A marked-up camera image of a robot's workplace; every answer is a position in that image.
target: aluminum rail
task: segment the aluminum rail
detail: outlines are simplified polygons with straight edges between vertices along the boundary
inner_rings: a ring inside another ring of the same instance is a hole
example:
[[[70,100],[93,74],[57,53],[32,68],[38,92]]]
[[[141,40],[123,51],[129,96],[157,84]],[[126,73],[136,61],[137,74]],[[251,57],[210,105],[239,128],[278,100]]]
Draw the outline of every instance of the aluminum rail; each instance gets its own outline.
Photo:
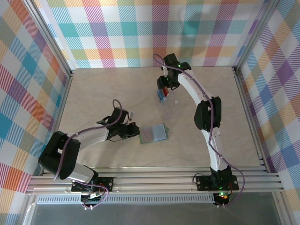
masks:
[[[100,177],[114,177],[110,194],[187,194],[213,193],[215,191],[197,191],[192,178],[196,173],[210,175],[209,167],[114,167],[93,168]],[[280,192],[283,186],[277,173],[267,173],[263,165],[258,167],[240,167],[245,175],[245,192]],[[238,182],[242,183],[239,172],[233,171]],[[33,176],[28,194],[70,194],[70,180],[53,180],[53,175]]]

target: beige floor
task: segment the beige floor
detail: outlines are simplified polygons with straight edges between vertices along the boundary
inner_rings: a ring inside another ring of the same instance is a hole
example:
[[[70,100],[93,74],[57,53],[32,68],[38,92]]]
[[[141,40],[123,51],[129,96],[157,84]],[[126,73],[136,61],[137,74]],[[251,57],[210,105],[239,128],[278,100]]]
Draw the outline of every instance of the beige floor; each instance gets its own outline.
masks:
[[[257,154],[230,67],[194,67],[206,89],[222,99],[222,139],[226,158],[237,166],[258,166]],[[83,149],[87,166],[210,166],[207,144],[194,125],[196,105],[180,86],[169,107],[158,103],[159,68],[77,69],[60,124],[71,133],[92,126],[113,111],[117,98],[140,127],[165,123],[169,139],[141,145],[138,137],[99,142]]]

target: black mounting bracket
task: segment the black mounting bracket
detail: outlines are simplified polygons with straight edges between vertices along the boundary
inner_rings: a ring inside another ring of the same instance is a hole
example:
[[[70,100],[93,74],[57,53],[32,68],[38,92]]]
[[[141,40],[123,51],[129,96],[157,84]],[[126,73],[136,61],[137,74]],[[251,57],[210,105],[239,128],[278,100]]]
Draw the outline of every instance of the black mounting bracket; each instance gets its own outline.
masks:
[[[196,184],[198,191],[233,191],[239,190],[239,185],[236,176],[232,176],[232,182],[229,182],[226,185],[221,187],[216,187],[211,179],[211,176],[196,176]]]
[[[128,121],[126,123],[128,123],[130,121],[129,112],[125,109],[122,109],[122,112],[121,112],[121,109],[119,107],[116,107],[113,110],[113,113],[111,116],[106,116],[102,120],[98,121],[97,124],[107,125],[107,124],[113,123],[114,121],[117,120],[120,113],[121,113],[121,117],[118,120],[118,122],[115,123],[114,125],[107,127],[107,129],[109,130],[107,140],[110,140],[112,137],[115,137],[117,135],[120,136],[120,138],[124,140],[124,139],[134,137],[134,136],[137,136],[140,134],[140,129],[135,124],[135,122],[131,122],[129,124],[123,124],[126,117],[128,117]]]
[[[175,67],[175,68],[180,68],[181,70],[191,70],[191,66],[187,62],[182,62],[180,63],[175,54],[169,54],[164,57],[164,62],[165,65]],[[167,77],[165,76],[160,76],[157,80],[157,87],[158,89],[163,89],[164,87],[166,88],[177,88],[180,86],[180,83],[178,82],[178,74],[181,74],[181,71],[178,71],[176,69],[170,69],[167,68],[168,70],[168,75]]]
[[[98,177],[94,180],[94,184],[99,184],[105,186],[109,191],[113,190],[113,177]],[[72,184],[71,192],[90,192],[90,190],[85,189],[82,184],[76,183]]]

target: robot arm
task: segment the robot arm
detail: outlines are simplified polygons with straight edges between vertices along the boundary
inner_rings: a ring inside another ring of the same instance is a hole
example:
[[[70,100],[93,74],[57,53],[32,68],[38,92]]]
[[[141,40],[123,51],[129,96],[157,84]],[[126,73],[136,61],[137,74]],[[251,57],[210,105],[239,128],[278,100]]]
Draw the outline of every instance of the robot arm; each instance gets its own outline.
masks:
[[[230,166],[223,160],[224,149],[222,145],[220,135],[220,122],[221,122],[221,99],[219,97],[213,97],[197,80],[192,68],[188,63],[180,63],[177,61],[175,54],[170,54],[164,57],[165,66],[161,67],[164,71],[164,76],[161,76],[157,80],[157,87],[162,88],[177,88],[182,85],[190,94],[197,109],[194,116],[194,122],[198,129],[200,129],[205,137],[209,154],[210,154],[210,170],[211,176],[199,176],[197,177],[198,190],[237,190],[236,176],[232,175]],[[180,68],[186,70],[190,76],[172,68]],[[213,104],[214,112],[211,111],[210,103],[207,100],[210,99]],[[211,127],[211,114],[214,113],[213,127]],[[212,136],[209,145],[210,129],[212,129]]]
[[[195,79],[198,82],[198,80],[195,77],[194,72],[192,70],[189,70],[188,73],[193,77],[193,79]],[[201,104],[201,102],[207,101],[206,97],[202,94],[202,92],[196,86],[195,82],[193,82],[186,75],[179,74],[178,75],[178,82],[188,91],[188,93],[193,98],[193,100],[196,103],[196,105]],[[205,90],[205,92],[206,92],[206,95],[209,98],[212,98],[212,95],[209,92],[207,92],[207,90]],[[209,131],[207,131],[205,129],[202,129],[201,131],[202,131],[202,133],[203,133],[203,135],[205,137],[205,140],[206,140],[206,143],[207,143],[207,147],[208,147],[208,150],[209,150],[209,153],[210,153],[210,166],[211,166],[211,168],[214,171],[226,169],[227,168],[227,164],[208,145],[209,136],[210,136]],[[213,145],[213,147],[214,147],[215,150],[217,150],[221,155],[223,155],[224,149],[223,149],[222,140],[221,140],[221,137],[220,137],[220,129],[218,127],[213,128],[213,135],[212,135],[211,144]]]
[[[59,173],[59,178],[61,180],[71,179],[84,183],[96,182],[96,180],[98,180],[98,173],[87,166],[76,163],[79,151],[91,144],[109,140],[117,135],[120,136],[121,139],[127,139],[140,134],[139,127],[135,122],[129,123],[130,119],[128,111],[123,109],[121,112],[118,107],[114,109],[111,116],[107,116],[103,120],[98,121],[96,127],[99,127],[99,124],[111,124],[117,120],[121,113],[120,119],[114,125],[101,129],[92,129],[71,139],[66,147],[65,156]],[[60,150],[63,149],[68,138],[68,134],[61,131],[57,131],[52,135],[42,155],[38,159],[38,163],[42,168],[52,174],[57,172],[61,157]]]

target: plaid wallpaper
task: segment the plaid wallpaper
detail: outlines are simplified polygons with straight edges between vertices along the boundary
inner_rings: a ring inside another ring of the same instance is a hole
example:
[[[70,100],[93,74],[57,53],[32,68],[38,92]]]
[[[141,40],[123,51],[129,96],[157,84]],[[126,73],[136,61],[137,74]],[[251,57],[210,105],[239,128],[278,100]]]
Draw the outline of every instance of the plaid wallpaper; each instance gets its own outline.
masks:
[[[281,0],[242,68],[263,150],[300,224],[300,0]]]
[[[175,53],[192,66],[232,66],[268,0],[42,1],[47,7],[36,4],[67,59],[107,68],[157,66],[153,53]]]
[[[0,0],[1,225],[17,221],[66,80],[22,1]]]

